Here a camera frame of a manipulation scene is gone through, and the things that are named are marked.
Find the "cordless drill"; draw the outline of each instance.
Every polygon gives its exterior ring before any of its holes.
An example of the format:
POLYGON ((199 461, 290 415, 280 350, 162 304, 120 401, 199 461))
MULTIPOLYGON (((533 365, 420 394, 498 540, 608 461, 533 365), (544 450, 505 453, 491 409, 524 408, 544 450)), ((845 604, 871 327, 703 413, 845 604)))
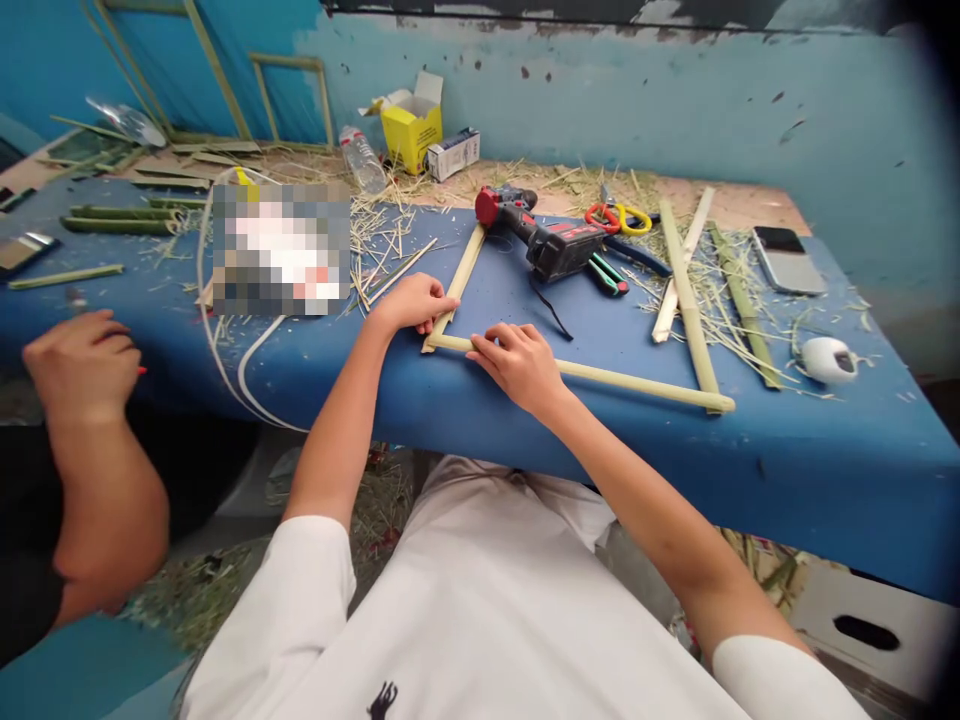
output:
POLYGON ((600 249, 606 232, 595 225, 572 223, 541 227, 531 214, 536 204, 537 194, 533 190, 484 185, 477 194, 474 210, 477 221, 485 228, 503 223, 523 240, 527 262, 540 282, 551 283, 583 270, 600 249))

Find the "black cord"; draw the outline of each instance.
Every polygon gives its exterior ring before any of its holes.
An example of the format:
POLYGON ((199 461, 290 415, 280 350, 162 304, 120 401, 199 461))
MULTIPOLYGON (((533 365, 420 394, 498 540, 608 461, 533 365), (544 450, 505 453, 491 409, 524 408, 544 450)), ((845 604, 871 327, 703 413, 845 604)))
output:
POLYGON ((540 302, 547 306, 550 310, 550 314, 553 315, 553 319, 557 321, 557 325, 560 326, 560 330, 563 331, 563 337, 567 342, 573 342, 573 335, 563 326, 563 323, 560 322, 560 316, 557 315, 557 311, 553 309, 553 305, 550 304, 550 301, 547 300, 540 290, 537 289, 536 283, 533 280, 533 273, 527 275, 527 279, 530 281, 530 287, 537 294, 537 297, 540 298, 540 302))

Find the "white cable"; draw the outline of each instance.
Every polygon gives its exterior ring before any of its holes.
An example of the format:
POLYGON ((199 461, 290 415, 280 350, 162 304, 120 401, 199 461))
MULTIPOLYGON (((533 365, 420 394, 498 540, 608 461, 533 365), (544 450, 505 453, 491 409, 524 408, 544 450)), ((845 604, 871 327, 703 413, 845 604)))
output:
MULTIPOLYGON (((271 182, 274 185, 282 184, 277 182, 273 178, 269 178, 266 175, 258 173, 254 170, 248 170, 247 168, 243 168, 243 171, 244 173, 247 173, 249 175, 254 175, 256 177, 263 178, 264 180, 271 182)), ((203 288, 206 284, 204 283, 204 280, 203 280, 204 243, 207 237, 207 227, 210 224, 210 210, 213 207, 213 188, 216 187, 217 185, 223 184, 223 181, 231 173, 235 173, 235 172, 236 172, 236 168, 230 167, 224 170, 219 175, 217 175, 217 177, 213 181, 213 187, 211 187, 210 191, 207 193, 207 200, 203 206, 203 216, 200 219, 200 239, 197 241, 197 293, 198 293, 199 307, 200 307, 200 320, 203 323, 203 329, 207 336, 207 345, 210 348, 210 353, 213 355, 213 359, 217 364, 217 369, 220 371, 220 377, 223 378, 224 384, 227 386, 227 389, 230 391, 230 394, 233 395, 233 397, 237 400, 237 402, 243 405, 243 407, 251 415, 256 417, 258 420, 270 423, 271 425, 278 425, 280 427, 285 427, 290 430, 299 430, 300 432, 307 432, 303 428, 299 428, 295 425, 290 425, 289 423, 281 420, 276 415, 273 415, 268 410, 266 410, 260 403, 257 402, 257 399, 253 397, 253 394, 250 392, 249 388, 247 387, 246 378, 244 377, 244 373, 247 368, 247 362, 253 356, 253 353, 255 353, 257 349, 264 343, 264 341, 266 341, 266 339, 270 337, 273 331, 280 326, 280 323, 282 323, 287 318, 287 316, 280 315, 273 321, 270 327, 268 327, 266 331, 259 338, 257 338, 256 342, 254 342, 253 345, 250 346, 250 349, 244 353, 243 357, 240 359, 240 365, 237 367, 237 379, 240 384, 240 391, 244 394, 247 400, 250 401, 250 404, 252 404, 257 410, 254 410, 252 407, 250 407, 250 405, 248 405, 243 400, 243 398, 240 397, 237 391, 234 389, 233 384, 230 382, 230 378, 227 376, 227 369, 223 365, 223 360, 220 358, 220 352, 219 350, 217 350, 217 343, 213 336, 213 331, 210 329, 210 318, 207 317, 207 307, 203 302, 203 288)))

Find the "cardboard box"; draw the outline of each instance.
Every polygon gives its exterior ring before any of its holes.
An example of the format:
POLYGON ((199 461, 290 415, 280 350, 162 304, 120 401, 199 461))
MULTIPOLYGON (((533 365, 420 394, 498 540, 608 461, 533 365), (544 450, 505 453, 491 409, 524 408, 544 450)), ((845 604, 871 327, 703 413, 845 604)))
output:
POLYGON ((464 128, 453 137, 427 148, 427 167, 437 182, 480 159, 480 131, 464 128))
POLYGON ((790 624, 873 718, 916 718, 933 699, 960 611, 812 565, 790 624))
POLYGON ((421 72, 412 93, 401 88, 360 110, 362 115, 380 115, 388 157, 411 175, 427 169, 427 148, 443 138, 442 94, 443 78, 421 72))

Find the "person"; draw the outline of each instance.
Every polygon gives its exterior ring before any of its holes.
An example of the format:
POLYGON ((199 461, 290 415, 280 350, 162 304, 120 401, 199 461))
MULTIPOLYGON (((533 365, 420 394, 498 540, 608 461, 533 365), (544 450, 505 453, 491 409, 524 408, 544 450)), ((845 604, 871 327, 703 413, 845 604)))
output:
POLYGON ((181 717, 865 718, 713 526, 564 385, 532 325, 473 335, 467 357, 569 448, 603 498, 445 458, 347 620, 348 529, 387 347, 457 305, 417 274, 370 313, 181 717), (712 676, 593 555, 614 513, 679 598, 712 676))
POLYGON ((110 310, 24 349, 43 426, 0 427, 0 667, 56 628, 114 613, 171 541, 213 514, 255 423, 128 405, 140 351, 110 310))

